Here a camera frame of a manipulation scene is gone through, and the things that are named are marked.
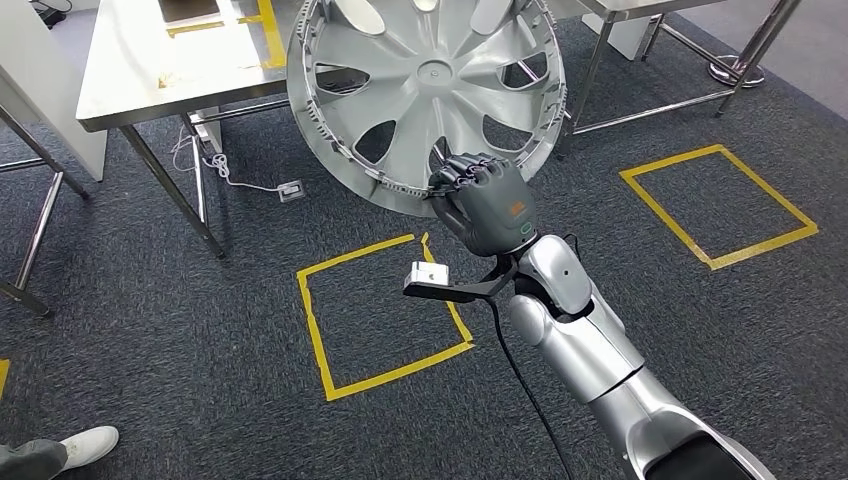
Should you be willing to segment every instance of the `gray pants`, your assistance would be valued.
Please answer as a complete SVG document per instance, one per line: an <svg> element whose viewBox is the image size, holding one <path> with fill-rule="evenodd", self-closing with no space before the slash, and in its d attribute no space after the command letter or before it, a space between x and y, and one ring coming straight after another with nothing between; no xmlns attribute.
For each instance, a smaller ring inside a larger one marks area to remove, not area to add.
<svg viewBox="0 0 848 480"><path fill-rule="evenodd" d="M52 440L33 440L18 448L0 445L0 479L50 480L67 460L65 446Z"/></svg>

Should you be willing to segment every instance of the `floor marking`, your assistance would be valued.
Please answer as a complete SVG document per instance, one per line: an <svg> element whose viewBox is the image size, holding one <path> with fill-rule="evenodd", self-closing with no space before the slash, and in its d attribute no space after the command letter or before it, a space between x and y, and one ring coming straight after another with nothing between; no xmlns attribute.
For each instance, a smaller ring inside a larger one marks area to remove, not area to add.
<svg viewBox="0 0 848 480"><path fill-rule="evenodd" d="M424 250L424 260L427 260L430 263L436 263L436 259L433 258L433 254L430 252L430 246L427 244L427 241L430 239L430 234L425 232L421 237L421 249ZM456 324L456 329L459 330L459 334L462 335L462 339L468 343L471 342L471 332L468 331L468 328L465 327L465 324L462 323L462 319L459 318L459 312L456 311L456 305L453 302L445 302L448 306L448 311L451 314L451 318L453 318L453 323Z"/></svg>
<svg viewBox="0 0 848 480"><path fill-rule="evenodd" d="M3 387L6 386L6 374L9 373L9 361L0 360L0 399L3 398Z"/></svg>
<svg viewBox="0 0 848 480"><path fill-rule="evenodd" d="M168 36L174 38L177 34L186 33L186 32L196 32L199 30L209 30L210 28L219 28L223 27L224 22L209 22L209 23L198 23L197 25L189 25L187 27L174 27L165 29L168 32Z"/></svg>
<svg viewBox="0 0 848 480"><path fill-rule="evenodd" d="M262 15L253 15L251 17L241 17L239 23L262 23Z"/></svg>
<svg viewBox="0 0 848 480"><path fill-rule="evenodd" d="M787 209L789 213L791 213L795 218L797 218L801 223L804 224L803 227L793 230L789 233L784 233L770 240L766 240L764 242L757 243L755 245L751 245L750 247L745 247L741 250L737 250L735 252L731 252L725 255L722 255L718 258L710 258L701 247L699 247L695 240L692 239L689 234L687 234L683 228L678 224L668 212L649 194L639 182L636 181L637 175L642 175L644 173L652 172L654 170L659 170L660 168L665 168L669 165L674 165L675 163L684 162L686 160L692 160L694 158L703 157L706 155L710 155L713 153L720 153L724 155L733 165L735 165L739 170L742 171L745 175L748 176L754 183L757 184L761 189L763 189L766 193L768 193L772 198L774 198L779 204L783 206L783 208ZM811 235L815 235L819 231L818 225L813 222L809 217L804 215L800 210L798 210L795 205L789 202L783 195L781 195L777 190L775 190L771 185L766 183L759 175L754 173L750 167L742 163L739 158L736 157L730 150L724 147L724 145L712 145L709 147L700 148L698 150L694 150L692 152L682 153L680 155L675 155L673 157L669 157L663 160L658 160L656 162L648 163L646 165L641 165L639 167L631 168L629 170L624 170L619 172L619 175L627 182L628 185L636 192L637 195L649 206L654 213L657 214L658 217L677 235L684 245L689 247L689 250L695 254L698 259L702 262L706 263L712 270L718 270L719 268L726 267L728 265L732 265L737 262L741 262L742 260L746 260L755 255L759 255L761 253L765 253L776 248L788 245L792 242L797 242L802 238L809 237Z"/></svg>
<svg viewBox="0 0 848 480"><path fill-rule="evenodd" d="M427 240L429 239L429 237L429 234L424 234L424 236L421 238L421 247L424 258L428 262L433 262L433 254L430 252L430 248L427 246ZM455 357L456 355L459 355L460 353L474 347L474 345L471 343L471 332L462 322L462 319L459 317L459 313L456 311L456 307L451 302L445 302L447 304L448 311L450 312L450 316L453 319L457 330L459 330L459 333L462 336L461 343L434 355L430 355L426 358L422 358L421 360L412 362L408 365L404 365L394 370L381 373L371 378L366 378L365 380L360 380L351 385L346 385L337 388L335 386L335 383L333 383L333 377L330 373L330 366L327 363L327 354L324 350L324 344L321 341L321 332L318 329L318 322L315 318L315 313L312 311L312 294L309 291L307 277L313 273L320 272L321 270L326 270L340 263L363 257L379 250L385 250L387 248L408 243L412 240L415 240L415 236L413 234L402 235L391 240L386 240L368 247L360 248L359 250L355 250L344 255L339 255L338 257L331 258L327 261L321 262L317 265L313 265L297 272L297 282L300 288L300 294L303 297L303 308L306 312L306 322L309 326L309 336L312 339L312 347L315 351L315 361L318 363L318 369L321 373L321 383L324 386L324 393L327 396L327 401L337 400L341 397L352 395L354 393L359 393L369 388L373 388L378 385L397 380L406 375L410 375L412 373L435 365L439 362L445 361L451 357Z"/></svg>
<svg viewBox="0 0 848 480"><path fill-rule="evenodd" d="M259 16L262 17L262 29L265 30L265 39L268 41L268 53L271 55L271 58L262 62L262 67L285 67L286 49L283 47L283 39L280 38L280 30L277 28L274 7L271 5L271 0L257 1L259 2Z"/></svg>

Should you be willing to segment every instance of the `person's foot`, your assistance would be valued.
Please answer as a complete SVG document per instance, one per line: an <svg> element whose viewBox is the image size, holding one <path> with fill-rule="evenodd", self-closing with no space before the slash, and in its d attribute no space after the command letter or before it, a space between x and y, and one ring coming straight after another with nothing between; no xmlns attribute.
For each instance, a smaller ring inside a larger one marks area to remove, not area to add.
<svg viewBox="0 0 848 480"><path fill-rule="evenodd" d="M118 443L115 427L96 427L62 440L68 461L62 471L82 467L103 458Z"/></svg>

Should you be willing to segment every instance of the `robotic arm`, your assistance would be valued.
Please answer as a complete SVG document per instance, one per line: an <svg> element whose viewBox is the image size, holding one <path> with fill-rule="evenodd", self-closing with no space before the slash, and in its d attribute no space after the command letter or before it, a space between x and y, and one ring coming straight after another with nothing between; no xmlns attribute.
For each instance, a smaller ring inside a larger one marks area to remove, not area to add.
<svg viewBox="0 0 848 480"><path fill-rule="evenodd" d="M513 282L511 323L589 406L628 479L774 479L645 367L624 324L565 240L536 231L535 203L512 162L454 156L430 185L442 222L471 253L495 256L498 263L480 283L449 286L447 267L416 262L404 294L467 303L491 299Z"/></svg>

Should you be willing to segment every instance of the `stainless steel table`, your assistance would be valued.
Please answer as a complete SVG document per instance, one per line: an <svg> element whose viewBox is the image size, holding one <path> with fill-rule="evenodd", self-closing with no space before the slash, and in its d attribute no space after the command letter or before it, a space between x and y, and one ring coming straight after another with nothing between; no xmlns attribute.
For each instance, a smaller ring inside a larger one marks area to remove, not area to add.
<svg viewBox="0 0 848 480"><path fill-rule="evenodd" d="M220 14L165 23L155 0L101 0L77 120L88 131L119 128L217 256L224 250L206 224L195 129L187 112L285 92L286 49L299 0L218 0ZM282 106L206 117L231 118ZM193 136L198 208L162 167L136 123L181 115Z"/></svg>
<svg viewBox="0 0 848 480"><path fill-rule="evenodd" d="M757 33L755 33L751 40L748 42L748 46L745 48L745 54L743 55L744 58L742 59L742 61L723 62L722 59L708 52L706 49L696 44L694 41L685 37L684 35L677 32L676 30L674 30L663 22L666 14L668 13L677 10L683 10L686 8L692 8L711 3L718 3L723 0L578 1L584 6L586 6L588 9L590 9L592 12L594 12L596 15L601 17L603 21L603 26L601 27L601 32L598 36L598 41L595 44L595 49L592 52L592 58L589 61L589 66L587 67L586 73L583 77L580 92L578 92L577 94L577 99L574 103L574 110L566 111L563 134L564 138L579 135L581 133L588 133L614 125L620 125L622 123L630 122L640 118L670 112L680 108L698 105L701 103L710 102L718 99L724 99L724 102L722 102L721 106L718 108L716 116L722 115L726 110L727 106L729 105L731 97L737 92L739 92L741 88L745 86L751 86L751 83L747 82L747 80L749 79L749 77L752 76L752 74L757 71L757 69L759 68L758 64L760 60L762 60L763 55L765 55L765 53L768 51L769 47L771 46L771 43L777 37L778 33L780 33L780 30L783 28L786 21L792 15L792 12L794 11L795 7L800 2L800 0L778 0L772 11L772 14L766 18L765 22L757 31ZM583 110L586 107L586 102L589 99L589 92L591 91L592 84L594 83L595 76L598 72L598 65L600 64L601 57L604 49L606 48L606 43L609 39L610 33L612 32L613 25L615 25L617 22L633 20L636 18L643 18L647 16L653 17L655 21L655 27L645 47L644 54L642 55L642 61L645 61L648 58L648 54L653 48L654 42L656 41L659 32L664 31L667 32L672 38L682 43L684 46L688 47L698 55L710 61L711 74L715 78L722 77L722 82L730 85L731 88L692 98L689 100L684 100L681 102L672 103L669 105L664 105L650 110L645 110L642 112L633 113L630 115L625 115L623 117L605 120L602 122L581 127L579 125L580 117L583 114Z"/></svg>

